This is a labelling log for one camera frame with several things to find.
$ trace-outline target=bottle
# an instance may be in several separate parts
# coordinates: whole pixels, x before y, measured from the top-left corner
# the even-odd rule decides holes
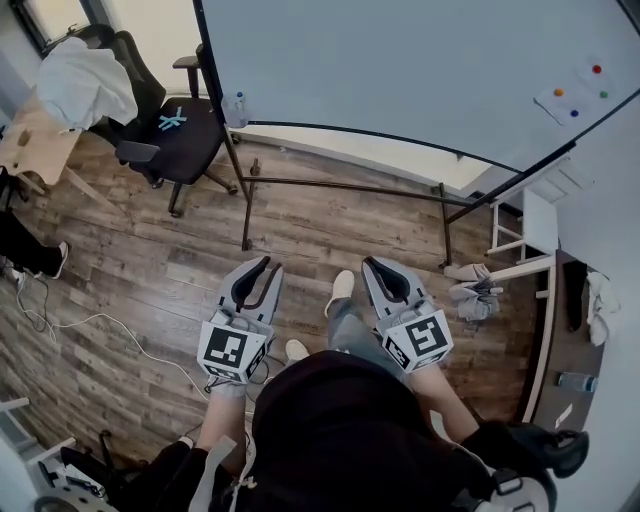
[[[585,375],[584,373],[561,372],[558,374],[556,385],[585,393],[595,393],[598,387],[598,377]]]
[[[242,92],[225,95],[222,98],[222,112],[229,128],[244,128],[249,124],[244,101]]]

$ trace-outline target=white cloth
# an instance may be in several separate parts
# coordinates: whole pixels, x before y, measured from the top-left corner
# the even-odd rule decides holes
[[[482,281],[490,278],[491,272],[482,263],[471,263],[464,267],[445,267],[444,275],[458,281]]]
[[[89,129],[103,116],[122,125],[138,115],[126,70],[111,50],[89,50],[77,37],[42,62],[36,86],[45,110],[68,128]]]
[[[615,314],[620,311],[621,306],[613,292],[611,281],[599,272],[590,272],[587,275],[589,282],[589,310],[587,313],[587,323],[591,343],[602,345],[605,341],[613,338],[617,332],[617,322]]]

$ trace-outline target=whiteboard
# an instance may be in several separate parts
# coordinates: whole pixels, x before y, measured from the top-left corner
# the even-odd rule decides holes
[[[381,132],[524,170],[640,88],[640,37],[615,0],[202,7],[223,92],[242,91],[252,121]],[[561,126],[533,99],[594,57],[615,94]]]

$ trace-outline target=jeans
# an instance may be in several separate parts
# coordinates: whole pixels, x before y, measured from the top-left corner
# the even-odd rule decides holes
[[[329,350],[347,352],[387,370],[400,382],[402,368],[382,348],[380,338],[362,321],[352,299],[338,299],[329,306]]]

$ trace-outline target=foot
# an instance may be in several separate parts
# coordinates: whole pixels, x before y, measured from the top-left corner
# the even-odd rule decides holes
[[[333,282],[333,294],[331,300],[327,303],[327,307],[324,308],[324,316],[329,317],[329,306],[338,299],[348,299],[353,293],[353,285],[355,279],[353,272],[350,270],[343,270],[338,274],[336,280]]]
[[[287,341],[285,352],[287,353],[287,357],[289,358],[289,361],[300,361],[305,357],[309,357],[309,351],[298,340]]]
[[[67,262],[67,258],[69,256],[69,244],[67,244],[67,242],[62,242],[60,244],[60,252],[62,253],[62,263],[60,263],[60,268],[58,269],[56,275],[53,276],[53,279],[58,279],[60,277],[60,274],[62,273],[62,267],[64,267],[64,264]]]

